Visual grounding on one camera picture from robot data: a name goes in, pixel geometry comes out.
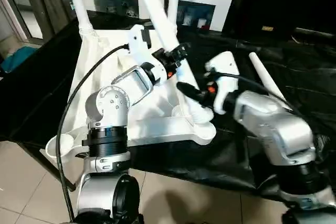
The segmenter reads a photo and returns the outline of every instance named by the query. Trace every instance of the silver robotic arm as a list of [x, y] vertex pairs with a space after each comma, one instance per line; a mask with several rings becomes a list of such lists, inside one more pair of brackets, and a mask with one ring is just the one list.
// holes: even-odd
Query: silver robotic arm
[[285, 110], [275, 98], [251, 91], [241, 92], [237, 79], [220, 75], [219, 72], [239, 74], [230, 52], [216, 56], [207, 63], [206, 69], [209, 71], [207, 77], [217, 73], [215, 79], [209, 80], [206, 91], [181, 82], [177, 83], [177, 88], [218, 114], [231, 114], [235, 121], [258, 137], [274, 165], [279, 195], [288, 207], [305, 212], [334, 208], [335, 198], [328, 179], [314, 162], [313, 134], [308, 123]]
[[128, 174], [128, 111], [150, 94], [154, 85], [162, 84], [163, 74], [167, 80], [176, 73], [186, 57], [186, 47], [180, 45], [170, 52], [160, 49], [152, 57], [152, 63], [130, 68], [86, 101], [89, 131], [82, 145], [89, 147], [89, 153], [79, 184], [77, 217], [96, 213], [122, 224], [141, 216], [139, 185]]

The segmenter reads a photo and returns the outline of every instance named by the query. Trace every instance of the black tablecloth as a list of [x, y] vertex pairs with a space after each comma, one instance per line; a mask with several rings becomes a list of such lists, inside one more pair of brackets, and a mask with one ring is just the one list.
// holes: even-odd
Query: black tablecloth
[[[134, 19], [96, 15], [95, 29], [127, 29]], [[191, 42], [188, 57], [200, 87], [204, 63], [222, 51], [233, 52], [242, 76], [259, 81], [249, 58], [256, 51], [287, 100], [307, 117], [316, 135], [320, 167], [336, 184], [336, 52], [322, 46], [281, 42], [257, 45], [219, 33], [179, 29], [180, 42]], [[66, 104], [81, 40], [72, 22], [18, 69], [0, 81], [0, 139], [45, 147], [56, 134]], [[253, 90], [238, 83], [242, 90]], [[218, 188], [275, 198], [276, 178], [258, 140], [228, 115], [216, 115], [217, 134], [206, 146], [193, 141], [132, 147], [132, 167]]]

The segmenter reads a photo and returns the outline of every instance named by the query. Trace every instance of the robotic arm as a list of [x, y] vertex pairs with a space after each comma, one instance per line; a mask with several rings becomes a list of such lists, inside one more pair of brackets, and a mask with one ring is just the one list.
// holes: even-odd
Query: robotic arm
[[[215, 72], [239, 74], [230, 52], [213, 58], [206, 69], [209, 71], [206, 74], [208, 77]], [[219, 77], [214, 80], [218, 91], [210, 89], [212, 82], [208, 83], [207, 91], [194, 89], [190, 84], [182, 82], [177, 83], [177, 88], [201, 105], [213, 108], [218, 114], [229, 113], [235, 121], [258, 137], [275, 167], [280, 196], [289, 208], [295, 209], [296, 214], [296, 210], [305, 211], [304, 215], [296, 215], [297, 222], [293, 223], [307, 223], [303, 220], [307, 221], [307, 215], [311, 213], [315, 221], [329, 221], [329, 214], [317, 215], [314, 212], [335, 207], [336, 204], [327, 178], [318, 171], [314, 162], [316, 156], [309, 125], [285, 110], [274, 98], [251, 91], [238, 91], [237, 79]], [[289, 216], [294, 218], [294, 215], [287, 213], [284, 219]]]

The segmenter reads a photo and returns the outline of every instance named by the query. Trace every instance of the white plastic stand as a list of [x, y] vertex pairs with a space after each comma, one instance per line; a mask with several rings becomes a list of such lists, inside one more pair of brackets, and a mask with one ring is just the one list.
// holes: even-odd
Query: white plastic stand
[[[129, 42], [127, 30], [90, 30], [91, 24], [87, 16], [82, 0], [73, 0], [80, 24], [82, 35], [82, 46], [77, 61], [74, 79], [72, 81], [70, 94], [73, 92], [85, 73], [107, 52], [120, 45]], [[150, 53], [160, 48], [172, 50], [178, 45], [173, 33], [171, 23], [168, 21], [163, 7], [159, 0], [148, 3], [149, 6], [157, 6], [158, 10], [149, 8], [151, 13], [158, 13], [152, 18], [156, 29], [165, 33], [157, 34], [156, 30], [150, 31], [152, 48]], [[119, 50], [100, 65], [94, 73], [83, 84], [76, 98], [73, 100], [62, 129], [64, 142], [71, 139], [71, 143], [61, 141], [62, 158], [64, 162], [70, 157], [87, 152], [87, 147], [81, 146], [81, 140], [87, 134], [87, 115], [85, 102], [89, 95], [98, 91], [104, 86], [110, 85], [111, 81], [130, 67], [139, 64], [139, 57], [129, 54], [127, 50]], [[182, 62], [181, 71], [177, 78], [192, 80], [197, 86], [195, 78], [186, 60]], [[183, 140], [194, 140], [200, 145], [208, 144], [216, 134], [216, 129], [209, 120], [213, 117], [212, 111], [202, 110], [201, 106], [192, 101], [178, 98], [179, 91], [176, 88], [176, 78], [171, 78], [159, 87], [154, 87], [151, 94], [145, 97], [140, 103], [130, 108], [128, 114], [128, 145], [144, 145]], [[52, 138], [46, 146], [46, 153], [55, 158], [55, 138]]]

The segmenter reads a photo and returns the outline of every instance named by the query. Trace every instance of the black cloth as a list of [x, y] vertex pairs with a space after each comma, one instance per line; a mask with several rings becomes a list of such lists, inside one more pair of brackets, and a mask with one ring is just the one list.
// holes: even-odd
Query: black cloth
[[[129, 29], [140, 21], [94, 14], [91, 22], [95, 29]], [[286, 99], [306, 115], [317, 136], [320, 167], [329, 169], [336, 185], [334, 49], [292, 43], [252, 45], [219, 33], [196, 33], [185, 28], [179, 29], [178, 38], [192, 43], [188, 61], [200, 87], [205, 85], [204, 63], [227, 50], [234, 54], [242, 76], [259, 81], [248, 58], [251, 51], [256, 51]], [[78, 24], [72, 22], [0, 81], [0, 140], [44, 148], [56, 134], [80, 45]], [[238, 85], [242, 90], [255, 91], [245, 83]], [[258, 140], [228, 115], [215, 115], [213, 123], [217, 134], [206, 146], [186, 140], [130, 148], [132, 167], [278, 199], [274, 169]]]

